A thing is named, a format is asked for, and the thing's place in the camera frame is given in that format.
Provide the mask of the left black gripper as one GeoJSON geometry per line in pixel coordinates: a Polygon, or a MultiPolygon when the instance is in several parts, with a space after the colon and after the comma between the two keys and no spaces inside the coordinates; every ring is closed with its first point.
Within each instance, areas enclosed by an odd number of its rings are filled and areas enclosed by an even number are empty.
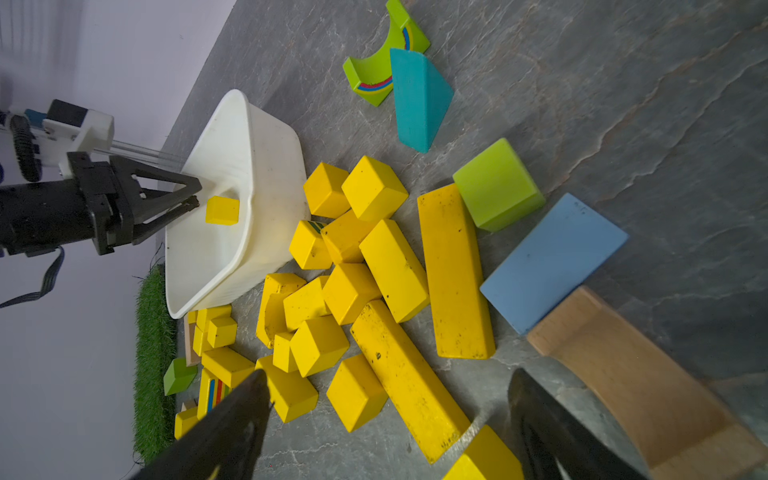
{"type": "Polygon", "coordinates": [[[119,246],[139,245],[200,206],[196,194],[202,185],[192,176],[119,155],[111,155],[106,162],[94,162],[86,152],[69,152],[67,162],[84,199],[99,255],[113,253],[119,246]],[[144,189],[140,179],[169,183],[177,189],[144,189]],[[133,207],[173,208],[149,222],[136,224],[133,207]]]}

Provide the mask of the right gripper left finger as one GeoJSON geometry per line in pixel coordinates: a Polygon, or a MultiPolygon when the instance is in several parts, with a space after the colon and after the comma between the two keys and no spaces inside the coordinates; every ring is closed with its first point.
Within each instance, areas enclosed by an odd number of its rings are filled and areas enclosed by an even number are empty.
{"type": "Polygon", "coordinates": [[[271,411],[267,376],[256,370],[136,479],[251,479],[271,411]]]}

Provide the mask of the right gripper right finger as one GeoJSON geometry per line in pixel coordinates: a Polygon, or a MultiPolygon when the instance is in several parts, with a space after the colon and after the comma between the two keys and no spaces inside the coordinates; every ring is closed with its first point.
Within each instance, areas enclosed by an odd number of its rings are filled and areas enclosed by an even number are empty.
{"type": "Polygon", "coordinates": [[[516,369],[507,390],[511,450],[526,479],[641,479],[525,369],[516,369]]]}

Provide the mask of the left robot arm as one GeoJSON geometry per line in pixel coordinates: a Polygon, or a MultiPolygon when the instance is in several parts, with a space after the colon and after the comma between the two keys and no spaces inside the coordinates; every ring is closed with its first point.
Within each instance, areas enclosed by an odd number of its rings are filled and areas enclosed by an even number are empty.
{"type": "Polygon", "coordinates": [[[198,208],[199,179],[123,156],[94,162],[67,154],[67,179],[1,189],[1,246],[36,256],[91,240],[100,255],[139,245],[198,208]]]}

